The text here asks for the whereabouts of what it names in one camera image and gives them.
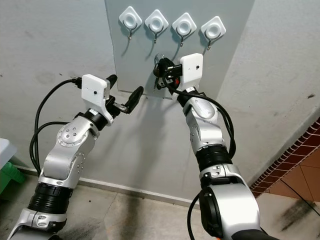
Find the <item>white object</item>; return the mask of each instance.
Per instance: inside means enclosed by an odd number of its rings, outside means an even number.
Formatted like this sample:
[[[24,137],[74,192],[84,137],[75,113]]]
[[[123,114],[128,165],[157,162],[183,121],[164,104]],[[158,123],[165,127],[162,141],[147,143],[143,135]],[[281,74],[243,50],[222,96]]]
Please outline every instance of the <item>white object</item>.
[[[218,37],[220,38],[226,33],[226,28],[219,16],[215,16],[207,23],[203,24],[200,30],[203,35],[209,40],[213,40]]]
[[[114,119],[106,109],[109,94],[110,84],[107,81],[91,74],[82,76],[81,98],[85,102],[86,109],[91,109],[94,115],[102,114],[107,120],[107,125],[111,126]]]
[[[0,138],[0,169],[15,155],[17,148],[8,139]]]
[[[128,6],[126,10],[121,13],[119,20],[130,30],[136,29],[142,24],[140,16],[132,6]]]
[[[187,36],[192,34],[197,29],[197,25],[191,18],[190,14],[185,12],[172,23],[172,28],[177,32],[178,35]]]
[[[203,72],[203,63],[204,56],[200,53],[194,53],[180,58],[180,64],[182,64],[182,77],[177,90],[186,90],[188,92],[188,88],[199,88]],[[177,100],[178,96],[178,94],[174,93],[172,99]]]
[[[163,32],[169,26],[168,21],[158,9],[147,17],[144,24],[155,33]]]

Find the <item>metal hook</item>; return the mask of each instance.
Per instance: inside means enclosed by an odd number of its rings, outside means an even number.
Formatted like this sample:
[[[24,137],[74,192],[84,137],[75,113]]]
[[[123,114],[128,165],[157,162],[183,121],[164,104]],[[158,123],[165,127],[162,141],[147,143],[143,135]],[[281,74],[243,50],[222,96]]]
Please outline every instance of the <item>metal hook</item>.
[[[175,32],[180,36],[181,38],[181,42],[180,42],[180,47],[183,47],[184,46],[184,38],[187,37],[190,33],[191,33],[192,29],[190,28],[190,31],[188,32],[188,34],[186,35],[181,35],[179,32],[178,32],[178,27],[175,28]]]
[[[155,32],[155,31],[152,31],[152,29],[150,28],[150,24],[148,25],[148,28],[149,28],[149,30],[154,34],[154,39],[153,39],[153,42],[156,44],[157,43],[157,35],[159,34],[159,33],[161,33],[162,32],[162,30],[164,29],[164,25],[162,25],[162,28],[161,28],[161,30],[160,31],[157,31],[157,32]]]
[[[211,38],[209,38],[209,37],[207,36],[207,30],[205,30],[204,36],[209,40],[208,47],[207,47],[207,50],[208,50],[208,51],[209,51],[210,48],[211,48],[211,43],[214,43],[215,41],[217,41],[217,40],[220,38],[220,35],[221,35],[221,32],[219,33],[219,35],[218,35],[217,37],[211,39]]]
[[[137,22],[135,23],[135,27],[134,27],[134,28],[128,28],[128,27],[125,25],[125,21],[124,21],[124,20],[122,20],[122,23],[123,23],[124,27],[125,27],[126,29],[128,29],[128,31],[129,31],[128,39],[131,40],[131,39],[132,39],[132,31],[137,28],[138,23],[137,23]]]

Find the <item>tiled floor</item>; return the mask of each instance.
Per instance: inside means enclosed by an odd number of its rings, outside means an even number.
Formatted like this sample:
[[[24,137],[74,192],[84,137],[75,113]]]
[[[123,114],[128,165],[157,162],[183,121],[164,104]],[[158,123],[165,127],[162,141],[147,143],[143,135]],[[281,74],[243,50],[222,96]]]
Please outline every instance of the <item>tiled floor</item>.
[[[7,239],[36,184],[37,178],[27,175],[24,184],[12,181],[0,195],[0,240]],[[320,217],[305,203],[268,193],[257,201],[261,226],[270,235],[281,240],[320,238]],[[179,205],[78,185],[59,235],[64,240],[188,240],[187,212]],[[193,210],[191,224],[195,239],[215,239],[203,230],[199,210]]]
[[[320,202],[320,148],[282,180],[306,200]],[[299,196],[281,181],[275,183],[269,191],[271,194],[299,199]]]

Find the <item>gray panel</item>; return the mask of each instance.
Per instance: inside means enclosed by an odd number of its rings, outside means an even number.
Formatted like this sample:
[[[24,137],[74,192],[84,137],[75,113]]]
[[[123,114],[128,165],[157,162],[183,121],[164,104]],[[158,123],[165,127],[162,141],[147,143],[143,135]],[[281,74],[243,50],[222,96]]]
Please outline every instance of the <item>gray panel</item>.
[[[182,56],[204,53],[200,90],[206,90],[206,94],[213,98],[218,95],[254,3],[254,0],[105,1],[120,91],[130,92],[142,85],[145,87],[145,94],[153,94],[155,77],[152,70],[157,53],[163,53],[175,63],[178,63],[178,58]],[[128,6],[132,6],[143,21],[133,33],[130,42],[127,38],[128,30],[119,21],[119,15]],[[159,9],[169,22],[169,27],[158,37],[156,44],[153,43],[153,33],[144,24],[145,19],[155,9]],[[183,47],[180,47],[180,38],[171,25],[185,12],[191,15],[197,30],[185,40]],[[215,16],[220,16],[226,34],[206,51],[208,41],[200,32],[200,27]],[[157,90],[154,95],[169,97],[165,90]]]

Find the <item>baseboard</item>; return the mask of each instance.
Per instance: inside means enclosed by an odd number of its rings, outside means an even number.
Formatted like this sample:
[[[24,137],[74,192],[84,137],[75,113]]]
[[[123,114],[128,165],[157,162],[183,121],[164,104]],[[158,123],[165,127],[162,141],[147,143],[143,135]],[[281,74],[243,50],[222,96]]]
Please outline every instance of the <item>baseboard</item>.
[[[15,167],[25,174],[34,175],[34,176],[37,175],[37,171],[34,168],[28,168],[28,167],[18,166],[18,165],[15,165]],[[97,180],[83,178],[83,177],[80,177],[78,184],[92,187],[92,188],[103,189],[103,190],[108,190],[112,192],[137,196],[140,198],[152,199],[152,200],[161,201],[169,204],[180,205],[184,207],[189,207],[190,203],[192,202],[191,200],[185,199],[185,198],[165,195],[157,192],[146,191],[142,189],[118,185],[118,184],[109,183],[105,181],[97,181]],[[196,203],[194,208],[200,209],[198,202]]]

